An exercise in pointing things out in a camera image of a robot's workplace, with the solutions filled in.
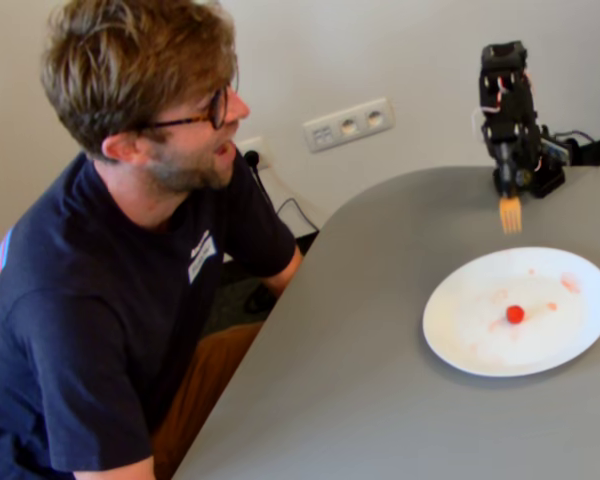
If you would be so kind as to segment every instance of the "eyeglasses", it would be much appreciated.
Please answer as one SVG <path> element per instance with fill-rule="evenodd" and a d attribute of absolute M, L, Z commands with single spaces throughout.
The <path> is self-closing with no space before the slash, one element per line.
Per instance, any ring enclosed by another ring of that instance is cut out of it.
<path fill-rule="evenodd" d="M 238 87 L 240 84 L 240 72 L 238 67 L 236 66 L 236 73 L 233 77 L 233 80 L 229 82 L 229 84 L 224 87 L 219 88 L 213 94 L 211 98 L 211 103 L 209 103 L 209 108 L 206 113 L 201 115 L 195 115 L 193 117 L 182 118 L 180 120 L 171 120 L 168 122 L 156 122 L 156 123 L 148 123 L 143 125 L 142 128 L 164 128 L 164 127 L 173 127 L 175 125 L 186 125 L 189 123 L 197 123 L 197 122 L 211 122 L 214 130 L 220 130 L 227 118 L 227 112 L 229 109 L 229 89 L 233 90 L 234 93 L 238 93 Z"/>

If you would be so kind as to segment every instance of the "white wall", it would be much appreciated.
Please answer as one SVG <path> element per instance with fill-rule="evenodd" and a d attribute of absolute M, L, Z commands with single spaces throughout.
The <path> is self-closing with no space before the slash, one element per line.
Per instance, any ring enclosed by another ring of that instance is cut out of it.
<path fill-rule="evenodd" d="M 0 0 L 0 238 L 75 153 L 47 106 L 38 55 L 51 6 Z M 397 174 L 491 163 L 471 136 L 480 52 L 521 39 L 540 121 L 600 137 L 600 0 L 225 0 L 238 29 L 241 93 L 275 175 L 324 222 Z M 301 124 L 380 96 L 394 130 L 310 154 Z M 266 173 L 274 200 L 288 195 Z M 296 233 L 308 231 L 293 208 Z"/>
<path fill-rule="evenodd" d="M 76 152 L 38 80 L 53 0 L 0 0 L 0 241 Z"/>

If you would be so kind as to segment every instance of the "white plate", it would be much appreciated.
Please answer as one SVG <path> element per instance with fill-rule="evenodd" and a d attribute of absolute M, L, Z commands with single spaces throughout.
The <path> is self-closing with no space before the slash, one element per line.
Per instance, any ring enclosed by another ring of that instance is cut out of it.
<path fill-rule="evenodd" d="M 525 310 L 522 323 L 507 307 Z M 427 302 L 424 336 L 445 362 L 490 377 L 530 375 L 577 357 L 600 337 L 600 269 L 573 253 L 516 248 L 467 263 Z"/>

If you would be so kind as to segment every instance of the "red food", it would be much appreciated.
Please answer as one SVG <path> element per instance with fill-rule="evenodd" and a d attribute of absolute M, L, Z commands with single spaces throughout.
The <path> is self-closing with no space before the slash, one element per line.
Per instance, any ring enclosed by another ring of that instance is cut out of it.
<path fill-rule="evenodd" d="M 507 308 L 507 320 L 510 323 L 522 322 L 524 320 L 524 310 L 517 305 Z"/>

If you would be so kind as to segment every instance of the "wall outlet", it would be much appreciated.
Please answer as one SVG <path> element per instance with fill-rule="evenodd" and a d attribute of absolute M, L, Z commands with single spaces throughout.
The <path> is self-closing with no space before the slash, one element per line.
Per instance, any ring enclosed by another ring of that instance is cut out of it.
<path fill-rule="evenodd" d="M 332 113 L 302 125 L 312 152 L 375 135 L 395 126 L 393 110 L 386 98 Z"/>
<path fill-rule="evenodd" d="M 264 141 L 264 138 L 255 137 L 242 142 L 236 142 L 236 147 L 238 147 L 238 150 L 240 150 L 242 155 L 248 151 L 258 152 L 258 155 L 260 156 L 258 170 L 264 170 L 265 168 L 269 168 L 271 166 L 271 151 L 269 150 L 267 143 Z"/>

